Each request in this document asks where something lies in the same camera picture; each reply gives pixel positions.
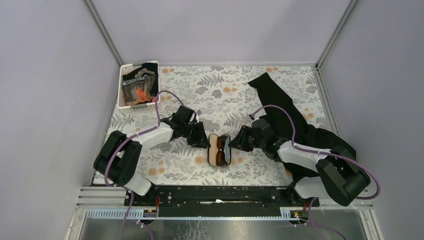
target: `laundry basket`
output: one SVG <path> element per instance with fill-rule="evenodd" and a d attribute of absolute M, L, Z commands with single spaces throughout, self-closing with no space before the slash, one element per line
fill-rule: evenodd
<path fill-rule="evenodd" d="M 157 78 L 157 91 L 159 92 L 161 90 L 161 84 L 159 81 L 159 62 L 158 61 L 148 61 L 147 63 L 155 63 L 158 67 L 158 78 Z M 139 114 L 139 113 L 145 113 L 145 112 L 151 112 L 155 111 L 155 103 L 154 102 L 148 102 L 148 103 L 142 103 L 137 105 L 131 105 L 127 106 L 125 105 L 124 101 L 124 95 L 122 94 L 122 75 L 129 74 L 130 72 L 134 71 L 135 69 L 139 68 L 142 65 L 142 63 L 137 64 L 125 64 L 120 67 L 119 70 L 119 85 L 118 85 L 118 99 L 117 99 L 117 107 L 118 110 L 126 115 L 129 114 Z"/>

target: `robotic arm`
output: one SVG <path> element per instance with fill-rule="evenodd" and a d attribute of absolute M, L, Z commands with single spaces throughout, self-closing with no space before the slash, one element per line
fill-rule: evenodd
<path fill-rule="evenodd" d="M 334 153 L 354 159 L 344 147 L 318 149 L 295 144 L 318 153 L 294 148 L 291 140 L 278 137 L 265 119 L 259 119 L 251 127 L 243 125 L 230 147 L 245 152 L 259 148 L 268 158 L 282 162 L 293 174 L 293 183 L 290 185 L 303 199 L 331 198 L 342 206 L 348 206 L 370 184 L 370 177 L 358 166 L 320 154 Z"/>
<path fill-rule="evenodd" d="M 122 148 L 123 155 L 115 157 L 107 177 L 116 186 L 126 187 L 140 196 L 149 191 L 152 183 L 136 171 L 143 150 L 180 137 L 187 138 L 187 143 L 193 148 L 206 149 L 211 146 L 203 122 L 197 122 L 195 111 L 184 105 L 171 117 L 162 118 L 160 121 L 158 128 L 139 136 L 138 141 L 129 140 Z M 112 154 L 126 139 L 124 133 L 112 132 L 94 161 L 94 169 L 104 175 Z"/>

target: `table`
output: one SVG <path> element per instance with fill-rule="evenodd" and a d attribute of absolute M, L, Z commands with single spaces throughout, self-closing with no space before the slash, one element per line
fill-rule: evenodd
<path fill-rule="evenodd" d="M 265 72 L 293 99 L 309 124 L 329 130 L 310 66 L 161 66 L 159 81 L 161 90 L 173 92 L 197 112 L 207 136 L 234 138 L 242 125 L 250 126 L 248 114 L 262 106 L 248 82 Z M 167 93 L 159 97 L 160 116 L 169 117 L 179 102 Z M 264 114 L 262 110 L 256 116 Z M 154 111 L 123 115 L 115 108 L 106 137 L 115 130 L 132 135 L 156 123 Z M 136 170 L 156 185 L 287 186 L 293 180 L 282 163 L 259 149 L 233 149 L 230 166 L 212 167 L 207 150 L 192 148 L 183 138 L 147 150 Z M 93 184 L 104 184 L 103 175 L 96 172 Z"/>

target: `reflective floor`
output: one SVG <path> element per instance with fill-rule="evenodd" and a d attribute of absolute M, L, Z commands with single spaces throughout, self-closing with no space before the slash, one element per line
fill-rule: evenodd
<path fill-rule="evenodd" d="M 360 216 L 354 210 L 315 210 L 315 223 L 340 231 L 348 240 L 367 239 Z M 117 240 L 122 220 L 85 220 L 80 240 Z M 294 227 L 288 221 L 271 220 L 156 220 L 149 225 L 155 240 L 314 240 L 321 239 L 312 226 Z M 328 240 L 342 239 L 321 229 Z M 134 220 L 125 223 L 123 240 L 149 240 L 147 229 Z"/>

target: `floral pattern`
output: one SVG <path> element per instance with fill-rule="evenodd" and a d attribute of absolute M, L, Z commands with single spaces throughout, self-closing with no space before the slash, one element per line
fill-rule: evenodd
<path fill-rule="evenodd" d="M 207 136 L 229 134 L 234 138 L 242 125 L 250 125 L 248 114 L 262 105 L 248 82 L 265 72 L 293 99 L 309 124 L 329 129 L 310 66 L 162 66 L 159 72 L 161 89 L 172 91 L 196 110 Z M 179 107 L 167 93 L 160 95 L 160 101 L 161 118 Z M 115 109 L 106 136 L 115 130 L 132 135 L 156 122 L 154 111 L 123 115 Z M 267 158 L 259 149 L 232 149 L 230 166 L 211 167 L 207 150 L 192 148 L 183 138 L 143 149 L 136 170 L 157 185 L 286 186 L 292 181 L 282 163 Z M 97 172 L 93 183 L 104 184 L 103 175 Z"/>

